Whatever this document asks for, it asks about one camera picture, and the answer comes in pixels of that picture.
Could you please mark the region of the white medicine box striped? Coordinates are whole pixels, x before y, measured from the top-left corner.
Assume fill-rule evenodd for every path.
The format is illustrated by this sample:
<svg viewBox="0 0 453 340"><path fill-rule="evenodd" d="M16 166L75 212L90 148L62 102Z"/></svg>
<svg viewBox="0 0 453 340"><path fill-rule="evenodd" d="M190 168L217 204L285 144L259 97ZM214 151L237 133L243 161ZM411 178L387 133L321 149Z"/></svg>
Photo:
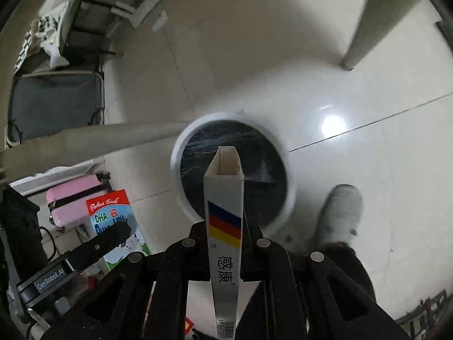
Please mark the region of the white medicine box striped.
<svg viewBox="0 0 453 340"><path fill-rule="evenodd" d="M244 175L234 146L219 146L204 174L210 282L219 339L236 331L243 235Z"/></svg>

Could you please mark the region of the white trash bin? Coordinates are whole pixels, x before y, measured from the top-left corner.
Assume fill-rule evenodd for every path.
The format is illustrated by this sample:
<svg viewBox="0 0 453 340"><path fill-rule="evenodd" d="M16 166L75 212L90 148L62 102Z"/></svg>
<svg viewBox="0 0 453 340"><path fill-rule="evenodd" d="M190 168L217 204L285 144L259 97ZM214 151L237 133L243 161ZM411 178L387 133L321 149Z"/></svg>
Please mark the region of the white trash bin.
<svg viewBox="0 0 453 340"><path fill-rule="evenodd" d="M193 223L207 218L207 198L215 192L228 205L242 201L245 218L266 236L287 223L295 205L287 152L268 129L242 114L209 114L186 126L170 169L177 201Z"/></svg>

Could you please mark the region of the pink suitcase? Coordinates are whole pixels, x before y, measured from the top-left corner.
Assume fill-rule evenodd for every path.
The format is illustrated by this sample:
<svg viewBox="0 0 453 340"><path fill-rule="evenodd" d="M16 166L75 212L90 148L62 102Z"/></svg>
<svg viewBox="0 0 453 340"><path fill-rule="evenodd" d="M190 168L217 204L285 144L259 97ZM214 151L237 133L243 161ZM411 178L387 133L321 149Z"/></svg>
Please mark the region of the pink suitcase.
<svg viewBox="0 0 453 340"><path fill-rule="evenodd" d="M53 186L45 195L50 223L61 230L83 224L89 218L86 201L111 191L109 173L85 175Z"/></svg>

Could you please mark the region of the black trousered legs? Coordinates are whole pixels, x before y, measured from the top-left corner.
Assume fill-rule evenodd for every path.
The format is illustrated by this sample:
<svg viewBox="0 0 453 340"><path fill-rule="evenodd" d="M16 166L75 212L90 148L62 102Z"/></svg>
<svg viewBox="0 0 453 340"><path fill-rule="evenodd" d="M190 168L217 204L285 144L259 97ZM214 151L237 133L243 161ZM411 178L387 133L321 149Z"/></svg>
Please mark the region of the black trousered legs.
<svg viewBox="0 0 453 340"><path fill-rule="evenodd" d="M364 291L374 302L376 301L374 287L364 266L356 256L356 252L347 243L326 243L316 248L326 256L332 264L350 278L356 286ZM339 315L344 322L350 322L367 313L367 306L357 296L352 286L345 284L338 275L329 273L323 281L329 286L332 297L336 302Z"/></svg>

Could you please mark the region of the white slipper right foot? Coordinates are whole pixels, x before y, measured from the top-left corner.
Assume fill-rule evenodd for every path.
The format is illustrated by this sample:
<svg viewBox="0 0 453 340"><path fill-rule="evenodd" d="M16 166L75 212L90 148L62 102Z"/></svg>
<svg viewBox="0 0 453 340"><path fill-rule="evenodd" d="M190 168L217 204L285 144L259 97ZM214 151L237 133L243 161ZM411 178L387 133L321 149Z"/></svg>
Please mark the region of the white slipper right foot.
<svg viewBox="0 0 453 340"><path fill-rule="evenodd" d="M314 234L315 247L338 243L349 246L358 236L363 208L362 194L355 186L334 186L318 217Z"/></svg>

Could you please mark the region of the cream table leg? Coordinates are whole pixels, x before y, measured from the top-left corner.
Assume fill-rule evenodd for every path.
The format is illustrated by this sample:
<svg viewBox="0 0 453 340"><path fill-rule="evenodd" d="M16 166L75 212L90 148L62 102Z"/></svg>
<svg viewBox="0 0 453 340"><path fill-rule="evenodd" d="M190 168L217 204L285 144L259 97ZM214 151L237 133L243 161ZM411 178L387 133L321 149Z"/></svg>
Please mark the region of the cream table leg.
<svg viewBox="0 0 453 340"><path fill-rule="evenodd" d="M108 124L72 128L35 138L1 152L1 184L177 136L187 125L185 121Z"/></svg>
<svg viewBox="0 0 453 340"><path fill-rule="evenodd" d="M366 0L341 66L348 71L374 49L421 0Z"/></svg>

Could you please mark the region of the dark folding chair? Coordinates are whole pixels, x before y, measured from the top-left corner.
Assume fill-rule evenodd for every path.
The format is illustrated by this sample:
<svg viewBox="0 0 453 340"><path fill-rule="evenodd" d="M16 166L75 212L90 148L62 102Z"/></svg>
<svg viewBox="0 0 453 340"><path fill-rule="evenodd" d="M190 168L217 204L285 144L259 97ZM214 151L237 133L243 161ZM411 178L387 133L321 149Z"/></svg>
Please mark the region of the dark folding chair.
<svg viewBox="0 0 453 340"><path fill-rule="evenodd" d="M12 85L6 144L18 146L63 130L104 123L104 76L95 71L43 71Z"/></svg>

